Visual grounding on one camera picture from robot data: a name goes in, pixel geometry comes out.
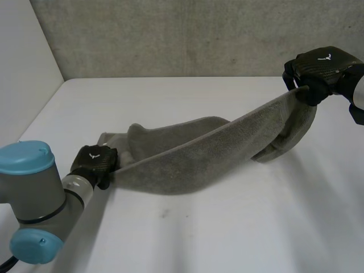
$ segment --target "white wall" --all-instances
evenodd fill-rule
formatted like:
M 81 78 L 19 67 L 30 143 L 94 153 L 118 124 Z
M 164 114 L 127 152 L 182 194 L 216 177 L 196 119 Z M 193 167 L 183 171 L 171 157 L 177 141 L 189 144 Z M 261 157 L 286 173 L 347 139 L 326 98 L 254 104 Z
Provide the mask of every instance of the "white wall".
M 17 141 L 63 83 L 28 0 L 0 0 L 0 146 Z

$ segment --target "towel fold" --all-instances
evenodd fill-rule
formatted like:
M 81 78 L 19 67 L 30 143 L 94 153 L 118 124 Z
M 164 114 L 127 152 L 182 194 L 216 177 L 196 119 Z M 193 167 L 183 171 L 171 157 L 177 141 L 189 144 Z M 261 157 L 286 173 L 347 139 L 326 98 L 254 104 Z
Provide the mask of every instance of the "towel fold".
M 236 164 L 266 162 L 294 147 L 310 128 L 316 107 L 299 102 L 292 90 L 254 111 L 227 121 L 205 117 L 158 129 L 133 124 L 125 134 L 103 133 L 99 145 L 118 150 L 117 186 L 178 195 L 203 189 Z

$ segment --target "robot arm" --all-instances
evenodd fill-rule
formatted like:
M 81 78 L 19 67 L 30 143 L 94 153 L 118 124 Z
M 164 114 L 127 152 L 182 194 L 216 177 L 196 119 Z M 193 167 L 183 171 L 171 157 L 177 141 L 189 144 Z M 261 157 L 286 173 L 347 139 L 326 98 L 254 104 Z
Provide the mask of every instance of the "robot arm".
M 336 47 L 322 47 L 299 54 L 284 65 L 283 80 L 292 90 L 309 86 L 297 99 L 316 106 L 329 95 L 339 94 L 350 102 L 355 122 L 364 125 L 364 63 Z
M 10 241 L 11 258 L 0 272 L 17 261 L 45 264 L 54 259 L 92 198 L 97 185 L 109 187 L 108 174 L 117 163 L 117 150 L 85 146 L 71 172 L 62 180 L 55 157 L 41 141 L 18 142 L 0 149 L 1 203 L 9 203 L 19 222 Z

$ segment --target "towel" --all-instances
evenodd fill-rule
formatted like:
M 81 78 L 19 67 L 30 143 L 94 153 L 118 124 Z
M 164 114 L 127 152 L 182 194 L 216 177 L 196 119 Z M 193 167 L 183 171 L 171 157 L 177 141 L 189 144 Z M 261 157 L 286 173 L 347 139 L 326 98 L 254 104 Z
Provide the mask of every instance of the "towel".
M 237 164 L 264 163 L 294 147 L 310 128 L 316 107 L 302 104 L 297 88 L 228 121 L 205 117 L 172 126 L 103 133 L 99 145 L 118 150 L 116 186 L 162 195 L 191 193 L 213 184 Z

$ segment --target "gray towel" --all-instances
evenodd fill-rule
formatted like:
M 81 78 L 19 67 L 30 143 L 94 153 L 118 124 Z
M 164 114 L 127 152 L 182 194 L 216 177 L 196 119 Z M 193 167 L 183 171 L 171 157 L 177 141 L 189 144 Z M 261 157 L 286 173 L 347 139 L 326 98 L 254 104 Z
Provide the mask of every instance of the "gray towel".
M 103 133 L 99 145 L 116 148 L 111 182 L 125 189 L 164 195 L 203 189 L 246 160 L 266 162 L 295 146 L 310 128 L 316 107 L 292 90 L 254 111 L 227 121 L 219 117 L 158 129 L 130 126 L 126 134 Z

